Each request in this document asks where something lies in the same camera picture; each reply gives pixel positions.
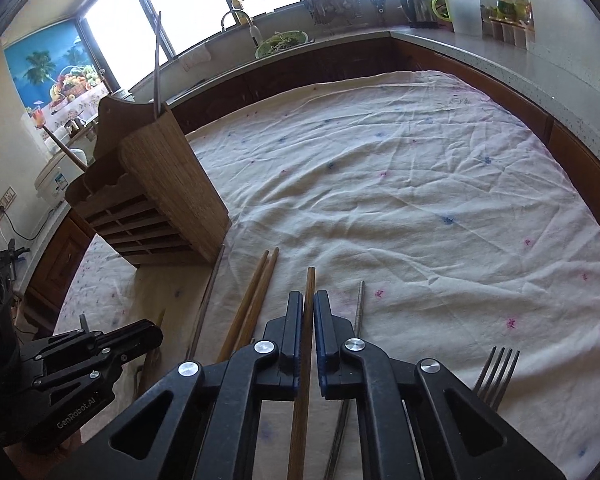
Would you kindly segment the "dark lower cabinets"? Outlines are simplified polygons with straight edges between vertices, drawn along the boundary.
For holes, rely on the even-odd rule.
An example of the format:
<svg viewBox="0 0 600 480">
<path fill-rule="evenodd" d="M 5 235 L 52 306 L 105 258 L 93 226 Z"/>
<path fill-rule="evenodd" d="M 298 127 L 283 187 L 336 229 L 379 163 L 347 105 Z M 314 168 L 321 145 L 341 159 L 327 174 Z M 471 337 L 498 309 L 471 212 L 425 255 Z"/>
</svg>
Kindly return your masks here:
<svg viewBox="0 0 600 480">
<path fill-rule="evenodd" d="M 369 39 L 347 38 L 341 44 L 303 47 L 271 62 L 236 68 L 171 104 L 185 133 L 235 110 L 307 84 L 375 76 L 397 70 L 440 70 L 482 91 L 522 120 L 565 169 L 600 225 L 600 160 L 576 135 L 582 122 L 559 114 L 554 101 L 543 103 L 538 90 L 524 89 L 512 73 L 465 51 L 441 53 L 411 39 L 386 32 Z"/>
</svg>

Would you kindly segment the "tropical fruit poster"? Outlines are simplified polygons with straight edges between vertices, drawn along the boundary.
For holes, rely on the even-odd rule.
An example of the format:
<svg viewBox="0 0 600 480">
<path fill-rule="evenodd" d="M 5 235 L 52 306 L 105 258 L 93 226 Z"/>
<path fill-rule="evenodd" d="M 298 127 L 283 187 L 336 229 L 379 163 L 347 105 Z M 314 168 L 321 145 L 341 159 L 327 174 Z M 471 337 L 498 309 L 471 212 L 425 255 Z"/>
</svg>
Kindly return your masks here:
<svg viewBox="0 0 600 480">
<path fill-rule="evenodd" d="M 4 50 L 24 108 L 42 134 L 71 119 L 88 122 L 109 94 L 74 22 L 34 32 Z"/>
</svg>

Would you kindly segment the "silver fork right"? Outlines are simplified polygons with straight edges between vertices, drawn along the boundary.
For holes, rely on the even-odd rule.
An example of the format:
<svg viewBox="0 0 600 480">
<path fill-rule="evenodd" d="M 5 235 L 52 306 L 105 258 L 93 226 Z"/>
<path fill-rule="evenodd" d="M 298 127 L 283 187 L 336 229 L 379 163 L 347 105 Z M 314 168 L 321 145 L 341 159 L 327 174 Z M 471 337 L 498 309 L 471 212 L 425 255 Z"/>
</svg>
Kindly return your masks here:
<svg viewBox="0 0 600 480">
<path fill-rule="evenodd" d="M 478 398 L 496 412 L 502 403 L 519 360 L 520 351 L 493 347 L 472 388 Z"/>
</svg>

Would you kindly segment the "green drink bottles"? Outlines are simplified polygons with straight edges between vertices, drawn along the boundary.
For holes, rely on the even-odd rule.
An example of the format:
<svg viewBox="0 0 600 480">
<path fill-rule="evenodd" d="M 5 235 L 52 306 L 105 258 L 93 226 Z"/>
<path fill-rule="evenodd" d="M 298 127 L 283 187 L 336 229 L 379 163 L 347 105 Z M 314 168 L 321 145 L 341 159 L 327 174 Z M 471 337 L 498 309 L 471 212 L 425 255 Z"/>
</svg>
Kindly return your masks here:
<svg viewBox="0 0 600 480">
<path fill-rule="evenodd" d="M 531 20 L 531 6 L 528 0 L 496 0 L 496 17 L 500 20 L 528 25 Z"/>
</svg>

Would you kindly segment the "green vegetable colander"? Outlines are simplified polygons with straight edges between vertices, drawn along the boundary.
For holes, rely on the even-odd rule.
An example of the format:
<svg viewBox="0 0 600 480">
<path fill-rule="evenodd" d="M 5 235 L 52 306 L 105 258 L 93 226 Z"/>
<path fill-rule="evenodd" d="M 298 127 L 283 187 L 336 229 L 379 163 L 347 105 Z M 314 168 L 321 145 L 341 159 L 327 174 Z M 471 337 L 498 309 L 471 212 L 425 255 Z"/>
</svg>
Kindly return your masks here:
<svg viewBox="0 0 600 480">
<path fill-rule="evenodd" d="M 255 50 L 256 58 L 267 58 L 268 56 L 283 52 L 294 47 L 307 44 L 309 36 L 303 30 L 288 30 L 287 32 L 275 32 L 273 36 L 264 40 Z"/>
</svg>

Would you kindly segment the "wooden chopstick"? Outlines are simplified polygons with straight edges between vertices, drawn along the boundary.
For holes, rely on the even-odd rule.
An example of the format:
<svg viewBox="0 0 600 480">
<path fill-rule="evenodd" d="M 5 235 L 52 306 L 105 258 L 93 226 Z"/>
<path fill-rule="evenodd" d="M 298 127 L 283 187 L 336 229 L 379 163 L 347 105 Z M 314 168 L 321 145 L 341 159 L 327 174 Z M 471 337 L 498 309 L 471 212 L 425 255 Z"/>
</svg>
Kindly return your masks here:
<svg viewBox="0 0 600 480">
<path fill-rule="evenodd" d="M 269 282 L 271 281 L 275 270 L 278 256 L 279 248 L 275 247 L 264 263 L 263 270 L 259 274 L 257 284 L 255 284 L 254 292 L 248 302 L 247 310 L 245 311 L 245 314 L 242 315 L 238 336 L 234 344 L 234 351 L 249 344 L 252 339 L 268 291 Z"/>
<path fill-rule="evenodd" d="M 47 133 L 47 136 L 49 136 L 50 139 L 53 140 L 54 144 L 56 144 L 57 147 L 60 148 L 60 150 L 66 156 L 68 156 L 68 158 L 71 159 L 72 162 L 74 162 L 74 164 L 79 170 L 82 170 L 83 172 L 87 171 L 88 166 L 86 165 L 86 162 L 83 162 L 82 159 L 80 159 L 75 153 L 73 153 L 60 139 L 57 138 L 57 136 L 54 135 L 54 133 L 46 125 L 42 125 L 42 128 L 44 129 L 45 133 Z"/>
</svg>

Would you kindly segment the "white plastic pitcher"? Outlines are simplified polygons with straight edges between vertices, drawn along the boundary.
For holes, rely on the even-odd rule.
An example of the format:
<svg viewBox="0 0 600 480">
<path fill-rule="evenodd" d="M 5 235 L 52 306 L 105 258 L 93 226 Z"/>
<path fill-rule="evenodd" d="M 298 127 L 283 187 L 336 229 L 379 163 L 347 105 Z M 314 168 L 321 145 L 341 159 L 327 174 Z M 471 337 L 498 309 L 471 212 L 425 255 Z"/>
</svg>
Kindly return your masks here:
<svg viewBox="0 0 600 480">
<path fill-rule="evenodd" d="M 446 0 L 446 6 L 455 34 L 482 36 L 480 0 Z"/>
</svg>

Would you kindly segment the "wall power socket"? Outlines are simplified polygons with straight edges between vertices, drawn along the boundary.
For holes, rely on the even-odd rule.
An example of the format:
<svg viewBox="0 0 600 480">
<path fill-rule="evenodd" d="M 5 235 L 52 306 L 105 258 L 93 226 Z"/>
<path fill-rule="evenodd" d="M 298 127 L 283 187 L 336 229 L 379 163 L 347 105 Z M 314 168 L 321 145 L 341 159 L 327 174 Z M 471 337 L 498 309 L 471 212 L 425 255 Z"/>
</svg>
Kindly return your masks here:
<svg viewBox="0 0 600 480">
<path fill-rule="evenodd" d="M 16 192 L 12 186 L 7 188 L 7 191 L 4 192 L 4 195 L 1 196 L 0 199 L 0 220 L 4 215 L 4 212 L 9 209 L 9 207 L 13 204 L 16 199 Z"/>
</svg>

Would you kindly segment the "wooden utensil holder box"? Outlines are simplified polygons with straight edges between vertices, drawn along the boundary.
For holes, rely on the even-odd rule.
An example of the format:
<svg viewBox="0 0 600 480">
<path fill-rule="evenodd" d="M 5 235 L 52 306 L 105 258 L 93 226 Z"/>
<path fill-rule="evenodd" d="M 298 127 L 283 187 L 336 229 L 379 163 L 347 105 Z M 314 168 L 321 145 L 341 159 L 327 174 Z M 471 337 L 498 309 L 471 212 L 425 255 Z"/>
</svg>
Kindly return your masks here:
<svg viewBox="0 0 600 480">
<path fill-rule="evenodd" d="M 230 226 L 219 192 L 164 104 L 101 99 L 94 162 L 65 199 L 136 268 L 211 266 Z"/>
</svg>

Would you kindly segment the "kitchen faucet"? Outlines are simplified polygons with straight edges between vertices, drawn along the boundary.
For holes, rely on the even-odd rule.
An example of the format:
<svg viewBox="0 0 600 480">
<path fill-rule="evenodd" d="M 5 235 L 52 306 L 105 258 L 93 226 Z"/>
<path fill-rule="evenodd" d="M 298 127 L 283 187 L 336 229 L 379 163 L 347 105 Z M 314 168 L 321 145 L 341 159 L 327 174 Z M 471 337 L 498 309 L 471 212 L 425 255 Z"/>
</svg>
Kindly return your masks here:
<svg viewBox="0 0 600 480">
<path fill-rule="evenodd" d="M 257 24 L 255 24 L 253 18 L 242 9 L 232 8 L 222 16 L 221 32 L 226 32 L 228 29 L 228 26 L 225 24 L 228 16 L 235 21 L 236 26 L 246 27 L 248 29 L 254 47 L 257 48 L 262 43 L 263 37 L 260 29 L 257 27 Z"/>
</svg>

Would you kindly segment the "white rice cooker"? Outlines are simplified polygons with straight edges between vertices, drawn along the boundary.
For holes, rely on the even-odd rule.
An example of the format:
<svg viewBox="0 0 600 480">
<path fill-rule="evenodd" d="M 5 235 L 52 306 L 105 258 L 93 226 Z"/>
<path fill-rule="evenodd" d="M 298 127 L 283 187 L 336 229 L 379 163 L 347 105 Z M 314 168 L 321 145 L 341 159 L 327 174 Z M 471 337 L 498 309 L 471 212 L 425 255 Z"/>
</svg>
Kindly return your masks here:
<svg viewBox="0 0 600 480">
<path fill-rule="evenodd" d="M 35 180 L 37 196 L 44 200 L 51 208 L 57 207 L 64 201 L 65 191 L 68 186 L 83 174 L 73 159 L 65 152 L 59 152 L 38 174 Z"/>
</svg>

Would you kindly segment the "white floral tablecloth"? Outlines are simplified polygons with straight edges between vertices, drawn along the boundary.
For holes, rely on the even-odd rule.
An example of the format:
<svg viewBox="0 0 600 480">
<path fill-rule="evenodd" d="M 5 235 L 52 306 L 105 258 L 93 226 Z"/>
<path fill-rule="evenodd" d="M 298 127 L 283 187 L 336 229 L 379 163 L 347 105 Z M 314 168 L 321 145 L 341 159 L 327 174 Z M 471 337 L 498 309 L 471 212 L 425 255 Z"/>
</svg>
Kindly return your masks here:
<svg viewBox="0 0 600 480">
<path fill-rule="evenodd" d="M 212 364 L 260 258 L 260 321 L 308 268 L 332 311 L 394 359 L 473 384 L 520 354 L 498 410 L 566 477 L 600 462 L 600 226 L 518 118 L 463 81 L 403 72 L 250 105 L 188 143 L 230 217 L 212 288 L 188 266 L 135 268 L 95 237 L 58 330 L 159 321 L 161 360 Z"/>
</svg>

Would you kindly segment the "wooden chopstick pair piece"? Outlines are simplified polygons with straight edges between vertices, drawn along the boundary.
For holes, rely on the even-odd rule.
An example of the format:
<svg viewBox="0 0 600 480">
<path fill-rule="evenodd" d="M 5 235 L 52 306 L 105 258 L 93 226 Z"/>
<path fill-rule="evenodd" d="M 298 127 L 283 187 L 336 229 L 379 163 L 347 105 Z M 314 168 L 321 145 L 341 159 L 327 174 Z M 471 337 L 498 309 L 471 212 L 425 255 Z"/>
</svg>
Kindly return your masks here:
<svg viewBox="0 0 600 480">
<path fill-rule="evenodd" d="M 236 344 L 242 331 L 242 326 L 245 324 L 245 318 L 249 313 L 255 291 L 257 290 L 257 286 L 260 284 L 266 263 L 268 262 L 268 256 L 269 251 L 265 250 L 259 262 L 257 263 L 257 267 L 251 276 L 247 290 L 243 294 L 239 307 L 234 315 L 233 320 L 231 321 L 221 350 L 219 350 L 219 354 L 216 358 L 217 362 L 224 362 L 228 360 L 236 348 Z"/>
</svg>

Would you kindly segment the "bamboo chopstick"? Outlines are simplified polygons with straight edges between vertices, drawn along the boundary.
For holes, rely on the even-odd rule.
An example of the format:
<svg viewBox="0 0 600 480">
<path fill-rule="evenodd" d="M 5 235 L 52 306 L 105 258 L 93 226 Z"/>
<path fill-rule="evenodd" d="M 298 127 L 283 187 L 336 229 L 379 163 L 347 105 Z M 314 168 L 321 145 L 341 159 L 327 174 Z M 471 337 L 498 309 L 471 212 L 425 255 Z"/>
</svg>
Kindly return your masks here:
<svg viewBox="0 0 600 480">
<path fill-rule="evenodd" d="M 311 391 L 311 367 L 313 344 L 313 296 L 316 285 L 316 270 L 310 266 L 306 272 L 303 306 L 300 378 L 297 397 L 294 400 L 289 460 L 288 480 L 302 480 L 306 448 L 307 419 L 309 418 L 309 392 Z"/>
</svg>

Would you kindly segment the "black electric kettle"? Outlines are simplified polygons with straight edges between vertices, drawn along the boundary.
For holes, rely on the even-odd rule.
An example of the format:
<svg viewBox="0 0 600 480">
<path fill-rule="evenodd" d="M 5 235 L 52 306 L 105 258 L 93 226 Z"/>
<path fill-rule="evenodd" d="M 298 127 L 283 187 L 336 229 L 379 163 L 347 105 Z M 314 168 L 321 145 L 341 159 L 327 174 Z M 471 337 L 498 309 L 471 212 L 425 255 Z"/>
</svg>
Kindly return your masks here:
<svg viewBox="0 0 600 480">
<path fill-rule="evenodd" d="M 437 19 L 432 12 L 431 0 L 400 0 L 408 24 L 414 28 L 437 28 Z"/>
</svg>

